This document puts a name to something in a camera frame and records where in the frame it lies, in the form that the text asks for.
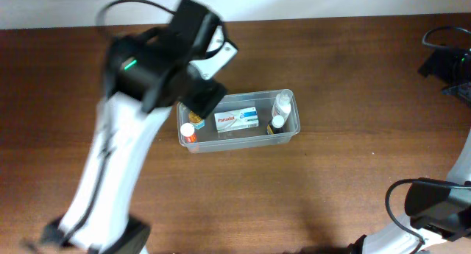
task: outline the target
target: clear plastic container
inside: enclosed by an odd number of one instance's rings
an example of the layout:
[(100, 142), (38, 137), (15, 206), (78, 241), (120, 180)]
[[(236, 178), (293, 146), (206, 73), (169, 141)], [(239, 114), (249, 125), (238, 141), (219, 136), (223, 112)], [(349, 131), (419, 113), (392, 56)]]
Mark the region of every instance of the clear plastic container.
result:
[[(187, 147), (192, 153), (217, 152), (288, 143), (291, 137), (301, 130), (300, 118), (298, 116), (294, 96), (291, 101), (291, 113), (286, 123), (283, 125), (285, 133), (276, 135), (268, 135), (266, 133), (266, 126), (272, 119), (272, 108), (275, 103), (275, 97), (281, 93), (281, 91), (282, 90), (262, 91), (225, 96), (214, 111), (206, 118), (205, 126), (196, 131), (197, 142), (191, 144), (186, 143), (185, 139), (180, 134), (180, 127), (182, 124), (188, 122), (188, 113), (190, 110), (182, 103), (179, 103), (177, 105), (177, 125), (180, 143), (184, 147)], [(218, 133), (214, 113), (240, 110), (246, 107), (257, 108), (258, 127)]]

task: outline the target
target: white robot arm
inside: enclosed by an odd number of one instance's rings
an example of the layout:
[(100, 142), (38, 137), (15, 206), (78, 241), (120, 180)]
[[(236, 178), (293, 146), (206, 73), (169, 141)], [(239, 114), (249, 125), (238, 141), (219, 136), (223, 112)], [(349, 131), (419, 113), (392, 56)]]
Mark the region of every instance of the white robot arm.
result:
[[(123, 2), (118, 0), (104, 10)], [(205, 118), (225, 95), (212, 77), (236, 55), (224, 24), (182, 0), (165, 29), (115, 38), (105, 65), (106, 97), (98, 104), (93, 143), (67, 213), (46, 226), (42, 242), (89, 253), (147, 254), (150, 226), (129, 215), (146, 154), (175, 101)], [(158, 36), (154, 43), (149, 43)]]
[[(456, 161), (454, 167), (448, 173), (447, 182), (455, 183), (457, 185), (468, 185), (471, 181), (471, 133), (468, 135), (468, 139), (466, 144), (464, 145), (463, 151), (461, 152), (458, 160)], [(468, 197), (470, 195), (470, 189), (465, 189), (461, 192), (466, 192), (466, 194), (462, 194), (464, 197)], [(424, 197), (435, 197), (437, 194), (434, 193), (423, 193)], [(410, 233), (404, 231), (403, 229), (399, 228), (395, 223), (390, 223), (381, 231), (370, 235), (370, 236), (363, 236), (360, 238), (356, 243), (355, 246), (351, 246), (352, 250), (351, 253), (361, 253), (361, 254), (409, 254), (409, 253), (416, 253), (420, 250), (424, 250), (427, 247), (430, 247), (435, 244), (445, 243), (447, 241), (454, 241), (461, 236), (471, 236), (470, 225), (471, 223), (466, 218), (460, 218), (461, 215), (469, 215), (471, 214), (468, 211), (465, 211), (460, 215), (460, 211), (458, 205), (466, 205), (469, 204), (469, 200), (465, 202), (456, 202), (457, 198), (460, 196), (456, 196), (451, 204), (455, 204), (457, 209), (454, 211), (450, 210), (449, 207), (445, 207), (445, 202), (441, 201), (437, 204), (438, 207), (432, 208), (431, 205), (428, 205), (428, 209), (425, 211), (433, 210), (435, 213), (433, 215), (439, 215), (437, 212), (442, 212), (444, 215), (442, 216), (442, 220), (437, 221), (434, 220), (432, 225), (426, 226), (422, 229), (416, 229), (411, 226), (411, 217), (407, 214), (401, 214), (398, 216), (397, 221), (400, 224), (405, 226), (406, 228), (414, 231), (421, 235), (425, 243), (423, 245), (420, 244), (419, 238)]]

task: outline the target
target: wooden table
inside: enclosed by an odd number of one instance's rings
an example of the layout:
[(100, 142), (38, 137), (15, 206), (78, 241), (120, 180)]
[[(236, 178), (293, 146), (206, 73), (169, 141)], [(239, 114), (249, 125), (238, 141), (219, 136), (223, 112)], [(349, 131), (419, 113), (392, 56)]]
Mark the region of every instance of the wooden table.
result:
[[(151, 253), (346, 246), (390, 223), (387, 188), (407, 177), (444, 179), (467, 138), (471, 110), (417, 69), (431, 53), (420, 44), (428, 29), (470, 21), (229, 23), (240, 53), (217, 79), (233, 94), (290, 88), (301, 133), (286, 145), (192, 155), (178, 143), (173, 112), (132, 200), (152, 224)], [(22, 253), (23, 237), (39, 237), (66, 212), (91, 144), (105, 48), (94, 28), (0, 31), (0, 252)], [(394, 193), (395, 213), (406, 190)], [(462, 239), (431, 249), (470, 247)]]

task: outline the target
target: small bottle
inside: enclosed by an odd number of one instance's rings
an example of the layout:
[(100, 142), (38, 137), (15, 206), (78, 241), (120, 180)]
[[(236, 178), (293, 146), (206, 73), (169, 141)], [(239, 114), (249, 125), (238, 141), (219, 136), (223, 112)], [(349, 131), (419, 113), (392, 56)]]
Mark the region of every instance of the small bottle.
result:
[(194, 128), (197, 130), (205, 126), (205, 120), (201, 119), (201, 117), (199, 117), (193, 111), (190, 111), (190, 113), (188, 114), (188, 119), (190, 120), (190, 123), (194, 126)]
[(289, 89), (281, 91), (280, 94), (275, 98), (273, 104), (272, 117), (281, 115), (283, 119), (288, 120), (288, 116), (291, 113), (291, 99), (293, 98), (293, 92)]
[(283, 132), (283, 125), (285, 124), (285, 119), (281, 115), (276, 115), (271, 121), (269, 121), (268, 126), (266, 127), (266, 133), (269, 135), (274, 135)]
[(185, 138), (185, 141), (189, 144), (196, 143), (196, 133), (194, 132), (194, 126), (191, 123), (185, 123), (180, 127), (180, 133)]

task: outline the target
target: green indicator light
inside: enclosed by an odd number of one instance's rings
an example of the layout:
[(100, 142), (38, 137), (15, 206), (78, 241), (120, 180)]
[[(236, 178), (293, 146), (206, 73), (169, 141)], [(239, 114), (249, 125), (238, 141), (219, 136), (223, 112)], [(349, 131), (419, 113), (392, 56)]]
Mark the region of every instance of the green indicator light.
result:
[(126, 71), (127, 69), (129, 69), (130, 67), (135, 65), (137, 62), (138, 62), (137, 60), (133, 60), (130, 64), (128, 64), (127, 66), (124, 67), (124, 70)]

